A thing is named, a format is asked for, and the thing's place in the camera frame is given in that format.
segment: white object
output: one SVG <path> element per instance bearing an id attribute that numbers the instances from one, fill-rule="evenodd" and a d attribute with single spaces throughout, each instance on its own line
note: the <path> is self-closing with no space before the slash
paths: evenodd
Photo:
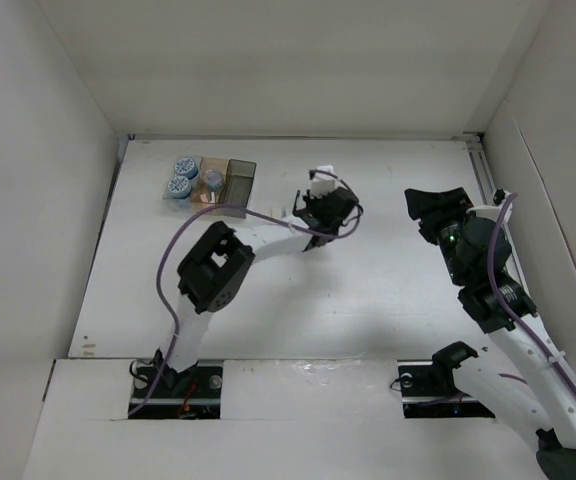
<path id="1" fill-rule="evenodd" d="M 549 4 L 71 1 L 39 4 L 117 132 L 407 138 L 485 131 Z"/>
<path id="2" fill-rule="evenodd" d="M 171 157 L 189 150 L 256 162 L 250 208 L 257 211 L 285 205 L 303 186 L 304 172 L 334 158 L 336 173 L 366 209 L 356 235 L 251 269 L 227 315 L 212 319 L 200 358 L 428 358 L 457 340 L 490 346 L 455 300 L 441 253 L 420 239 L 403 195 L 398 202 L 383 201 L 384 191 L 462 185 L 473 202 L 480 202 L 463 142 L 153 140 L 130 142 L 71 356 L 151 358 L 169 331 L 171 318 L 155 292 L 155 271 L 191 212 L 170 215 L 153 192 L 170 174 Z M 359 157 L 365 161 L 357 162 Z M 178 263 L 215 219 L 195 222 L 171 253 L 162 279 L 167 298 L 178 295 Z M 225 221 L 238 230 L 265 225 L 251 217 Z M 503 355 L 498 361 L 510 364 Z"/>
<path id="3" fill-rule="evenodd" d="M 335 173 L 335 169 L 332 165 L 324 165 L 317 167 L 316 170 L 321 170 L 323 172 Z M 328 175 L 315 173 L 312 180 L 310 181 L 310 195 L 313 197 L 321 197 L 327 193 L 332 192 L 337 188 L 337 181 L 329 177 Z"/>
<path id="4" fill-rule="evenodd" d="M 484 145 L 497 184 L 520 193 L 531 294 L 576 370 L 576 2 L 551 2 Z"/>
<path id="5" fill-rule="evenodd" d="M 526 392 L 488 367 L 482 357 L 468 358 L 453 370 L 455 387 L 485 405 L 512 428 L 535 453 L 539 449 L 537 430 L 548 431 L 552 423 L 544 408 Z"/>
<path id="6" fill-rule="evenodd" d="M 546 343 L 555 360 L 567 371 L 576 385 L 576 375 L 548 336 L 539 316 L 522 320 Z M 513 361 L 537 400 L 548 414 L 561 445 L 576 449 L 576 398 L 560 379 L 538 345 L 521 328 L 505 328 L 489 335 L 490 339 Z"/>
<path id="7" fill-rule="evenodd" d="M 23 475 L 116 162 L 117 136 L 37 3 L 0 0 L 0 480 Z"/>
<path id="8" fill-rule="evenodd" d="M 534 455 L 502 422 L 404 418 L 388 390 L 392 359 L 315 362 L 310 370 L 303 361 L 267 363 L 226 362 L 228 419 L 111 421 L 126 417 L 130 361 L 59 360 L 24 480 L 81 480 L 82 472 L 140 479 L 153 468 L 161 478 L 193 479 L 481 480 L 485 472 L 486 480 L 543 480 Z M 362 398 L 370 410 L 355 403 Z M 251 417 L 257 401 L 263 421 Z"/>
<path id="9" fill-rule="evenodd" d="M 467 213 L 474 213 L 477 217 L 487 218 L 488 220 L 496 222 L 499 218 L 499 214 L 501 213 L 501 209 L 506 204 L 509 193 L 510 192 L 506 192 L 506 198 L 504 198 L 499 205 L 477 205 L 476 207 L 469 208 Z M 508 210 L 506 210 L 506 215 L 504 216 L 504 224 L 510 220 L 513 207 L 514 205 L 510 204 L 510 207 L 508 207 Z"/>
<path id="10" fill-rule="evenodd" d="M 288 217 L 283 220 L 307 228 L 307 225 L 301 219 Z M 242 228 L 236 230 L 235 235 L 244 245 L 252 248 L 255 254 L 253 265 L 275 255 L 303 252 L 312 238 L 311 235 L 296 232 L 279 225 Z M 195 306 L 187 296 L 179 294 L 177 297 L 177 317 L 179 318 L 180 330 L 168 365 L 177 372 L 183 372 L 197 363 L 199 346 L 208 331 L 208 325 L 214 313 L 205 311 L 198 314 L 195 312 Z M 221 315 L 228 316 L 228 311 L 229 308 L 226 307 Z M 159 347 L 164 354 L 168 351 L 172 335 L 174 335 L 174 325 L 171 326 L 166 341 Z"/>

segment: cable tie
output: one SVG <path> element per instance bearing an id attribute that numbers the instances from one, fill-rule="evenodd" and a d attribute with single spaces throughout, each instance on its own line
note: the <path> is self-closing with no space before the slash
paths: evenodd
<path id="1" fill-rule="evenodd" d="M 293 225 L 293 222 L 295 221 L 295 218 L 290 218 L 288 220 L 284 220 L 286 222 L 286 227 L 288 228 L 288 230 L 290 230 L 290 233 L 298 233 L 297 230 L 295 229 L 295 226 Z"/>
<path id="2" fill-rule="evenodd" d="M 548 357 L 548 363 L 550 365 L 552 365 L 553 363 L 559 363 L 562 360 L 564 360 L 566 358 L 566 352 L 564 352 L 563 350 L 560 352 L 557 352 L 556 354 Z"/>

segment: white wall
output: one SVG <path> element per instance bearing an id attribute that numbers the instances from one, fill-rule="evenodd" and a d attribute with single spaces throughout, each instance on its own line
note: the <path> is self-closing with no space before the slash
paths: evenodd
<path id="1" fill-rule="evenodd" d="M 74 329 L 117 141 L 32 0 L 0 0 L 0 479 Z"/>
<path id="2" fill-rule="evenodd" d="M 118 132 L 483 131 L 549 0 L 39 0 Z"/>
<path id="3" fill-rule="evenodd" d="M 576 364 L 576 1 L 554 0 L 485 136 L 531 291 Z"/>

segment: cable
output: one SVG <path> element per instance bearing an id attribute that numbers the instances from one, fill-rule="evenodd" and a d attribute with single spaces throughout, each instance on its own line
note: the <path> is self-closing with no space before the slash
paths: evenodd
<path id="1" fill-rule="evenodd" d="M 178 418 L 181 417 L 184 414 L 184 412 L 186 411 L 186 404 L 188 403 L 188 399 L 191 397 L 191 395 L 193 393 L 195 393 L 195 390 L 197 390 L 197 383 L 198 383 L 197 379 L 195 378 L 195 380 L 192 382 L 192 385 L 188 389 L 186 396 L 184 397 L 184 401 L 179 406 L 179 410 L 177 410 L 177 417 Z"/>
<path id="2" fill-rule="evenodd" d="M 504 218 L 506 216 L 506 212 L 508 212 L 508 209 L 510 208 L 510 205 L 512 204 L 512 202 L 517 198 L 517 194 L 516 193 L 511 193 L 510 195 L 508 195 L 508 197 L 506 198 L 506 201 L 504 202 L 503 207 L 501 207 L 501 210 L 499 212 L 499 217 L 497 218 L 497 222 L 495 223 L 495 228 L 492 231 L 492 235 L 490 236 L 490 242 L 488 243 L 488 256 L 487 256 L 487 262 L 486 262 L 486 269 L 488 272 L 488 281 L 490 282 L 490 287 L 492 288 L 492 292 L 495 295 L 495 298 L 497 299 L 497 301 L 499 302 L 499 304 L 501 305 L 501 307 L 504 309 L 504 311 L 508 314 L 508 316 L 517 324 L 521 327 L 521 329 L 526 332 L 526 334 L 537 344 L 537 346 L 539 347 L 539 349 L 542 351 L 542 353 L 546 356 L 547 359 L 550 359 L 552 357 L 554 357 L 553 353 L 550 351 L 550 348 L 548 348 L 548 345 L 546 345 L 541 338 L 539 338 L 539 335 L 537 335 L 537 333 L 535 333 L 526 322 L 524 322 L 519 315 L 517 315 L 512 308 L 510 308 L 510 305 L 508 305 L 508 303 L 506 302 L 506 299 L 504 298 L 503 293 L 501 293 L 501 291 L 499 290 L 499 287 L 497 286 L 497 279 L 495 278 L 495 271 L 494 271 L 494 264 L 495 264 L 495 259 L 494 259 L 494 254 L 495 254 L 495 246 L 497 245 L 497 239 L 499 237 L 499 232 L 501 232 L 501 226 L 504 222 Z M 552 364 L 552 366 L 554 367 L 555 371 L 559 374 L 559 376 L 561 377 L 561 380 L 566 384 L 566 386 L 568 387 L 568 389 L 572 392 L 573 396 L 576 398 L 576 385 L 575 382 L 573 382 L 572 378 L 570 378 L 570 376 L 568 375 L 568 373 L 566 373 L 566 371 L 564 370 L 564 368 L 558 363 L 558 362 L 554 362 Z"/>
<path id="3" fill-rule="evenodd" d="M 348 225 L 350 225 L 351 222 L 355 222 L 359 218 L 361 218 L 361 216 L 364 214 L 364 207 L 362 207 L 361 205 L 357 205 L 357 212 L 358 212 L 357 215 L 350 218 L 347 222 L 341 222 L 341 226 L 347 227 Z"/>
<path id="4" fill-rule="evenodd" d="M 395 392 L 401 393 L 401 389 L 397 390 L 396 388 L 393 388 L 395 386 L 395 383 L 399 383 L 399 380 L 400 380 L 399 378 L 395 378 L 395 380 L 390 384 L 389 388 L 391 390 L 394 390 Z"/>
<path id="5" fill-rule="evenodd" d="M 438 398 L 437 400 L 430 400 L 429 402 L 415 403 L 415 405 L 418 407 L 432 407 L 434 405 L 440 405 L 442 403 L 453 402 L 455 400 L 461 401 L 465 396 L 466 396 L 465 393 L 459 392 L 459 393 L 455 393 L 454 395 L 451 395 L 450 397 Z"/>
<path id="6" fill-rule="evenodd" d="M 311 170 L 310 173 L 311 174 L 319 173 L 322 175 L 332 177 L 335 180 L 337 180 L 339 183 L 341 183 L 344 186 L 344 188 L 346 188 L 349 192 L 354 194 L 354 192 L 352 191 L 352 188 L 350 188 L 350 185 L 348 185 L 343 179 L 339 178 L 339 176 L 335 175 L 334 173 L 326 172 L 324 170 Z M 360 209 L 360 206 L 358 205 L 358 208 L 357 208 L 358 214 L 356 215 L 357 219 L 355 220 L 355 223 L 353 224 L 352 228 L 350 230 L 344 232 L 344 233 L 339 234 L 339 235 L 316 232 L 315 230 L 310 230 L 308 228 L 300 227 L 298 225 L 291 225 L 288 222 L 284 222 L 283 220 L 279 220 L 279 219 L 270 217 L 268 215 L 264 215 L 262 213 L 248 210 L 247 208 L 242 207 L 240 205 L 211 205 L 211 206 L 206 207 L 206 208 L 202 209 L 201 211 L 193 214 L 188 220 L 186 220 L 183 223 L 183 225 L 181 227 L 179 227 L 179 230 L 177 230 L 177 232 L 175 232 L 175 234 L 172 236 L 172 238 L 170 239 L 170 242 L 168 243 L 168 246 L 164 250 L 164 253 L 163 253 L 161 260 L 159 262 L 159 267 L 157 268 L 157 276 L 156 276 L 156 280 L 155 280 L 155 284 L 156 284 L 156 288 L 157 288 L 157 295 L 159 296 L 161 303 L 163 303 L 164 307 L 166 307 L 166 310 L 168 310 L 168 313 L 170 313 L 170 316 L 172 317 L 172 320 L 175 324 L 172 339 L 170 340 L 170 344 L 168 345 L 168 349 L 166 350 L 166 354 L 164 355 L 164 359 L 161 363 L 161 367 L 157 370 L 157 374 L 155 375 L 155 378 L 153 379 L 152 383 L 150 384 L 150 388 L 148 389 L 146 396 L 137 406 L 135 406 L 135 408 L 133 408 L 132 410 L 130 410 L 128 412 L 128 417 L 130 417 L 131 415 L 134 415 L 139 410 L 141 410 L 144 407 L 144 405 L 146 405 L 146 403 L 152 397 L 152 394 L 154 393 L 155 388 L 157 388 L 157 385 L 159 384 L 159 381 L 161 380 L 161 376 L 163 375 L 164 369 L 166 368 L 166 365 L 168 364 L 168 361 L 170 360 L 170 357 L 172 356 L 172 352 L 175 350 L 175 345 L 177 344 L 177 338 L 179 336 L 179 330 L 181 329 L 181 324 L 179 322 L 179 317 L 177 316 L 177 312 L 175 312 L 175 309 L 172 308 L 172 305 L 170 305 L 170 302 L 168 301 L 168 299 L 164 295 L 163 288 L 161 287 L 161 278 L 163 276 L 164 267 L 166 266 L 166 261 L 168 260 L 168 257 L 170 256 L 170 253 L 172 252 L 173 247 L 175 246 L 175 244 L 179 240 L 179 237 L 181 237 L 181 235 L 188 229 L 188 227 L 195 220 L 197 220 L 198 218 L 200 218 L 200 217 L 202 217 L 202 216 L 204 216 L 204 215 L 206 215 L 206 214 L 208 214 L 214 210 L 219 210 L 219 209 L 237 210 L 241 213 L 247 213 L 248 215 L 250 215 L 252 217 L 257 217 L 257 218 L 260 218 L 262 220 L 266 220 L 268 222 L 274 223 L 276 225 L 280 225 L 282 227 L 292 228 L 293 230 L 296 230 L 298 232 L 306 233 L 308 235 L 313 235 L 315 237 L 323 238 L 325 240 L 339 240 L 342 238 L 349 237 L 350 235 L 355 233 L 355 231 L 357 230 L 357 227 L 359 227 L 359 221 L 361 220 L 361 214 L 363 213 L 363 208 Z"/>
<path id="7" fill-rule="evenodd" d="M 509 378 L 511 380 L 516 380 L 517 382 L 521 382 L 525 385 L 528 385 L 528 382 L 526 382 L 523 378 L 518 377 L 516 375 L 511 375 L 510 373 L 500 373 L 499 376 L 502 378 Z M 392 388 L 393 385 L 397 382 L 399 382 L 399 378 L 390 384 L 390 389 L 394 390 L 395 392 L 401 392 L 401 390 L 397 390 L 396 388 Z M 459 402 L 461 402 L 465 396 L 466 396 L 466 394 L 464 392 L 459 392 L 459 393 L 456 393 L 454 395 L 451 395 L 450 397 L 438 398 L 436 400 L 431 400 L 428 402 L 417 403 L 416 405 L 420 405 L 422 407 L 431 407 L 433 405 L 439 405 L 441 403 L 448 403 L 448 402 L 452 402 L 454 400 L 459 400 Z"/>
<path id="8" fill-rule="evenodd" d="M 525 381 L 523 378 L 518 377 L 517 375 L 511 375 L 510 373 L 500 373 L 499 374 L 500 377 L 502 378 L 509 378 L 511 380 L 516 380 L 518 382 L 523 383 L 524 385 L 528 385 L 528 382 Z"/>
<path id="9" fill-rule="evenodd" d="M 132 362 L 130 362 L 130 366 L 128 367 L 128 371 L 130 372 L 130 376 L 136 380 L 141 380 L 142 382 L 148 384 L 148 377 L 145 376 L 139 376 L 139 374 L 137 374 L 134 370 L 133 370 L 133 366 L 135 365 L 135 363 L 137 363 L 138 360 L 133 360 Z"/>

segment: blue bottle cap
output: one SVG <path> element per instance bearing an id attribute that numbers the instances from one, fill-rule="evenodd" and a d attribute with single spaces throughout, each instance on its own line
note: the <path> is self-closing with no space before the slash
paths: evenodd
<path id="1" fill-rule="evenodd" d="M 199 173 L 199 167 L 194 158 L 184 157 L 175 163 L 175 175 L 193 179 Z"/>
<path id="2" fill-rule="evenodd" d="M 172 198 L 188 198 L 190 192 L 192 192 L 192 186 L 186 177 L 177 176 L 168 182 L 168 193 Z"/>

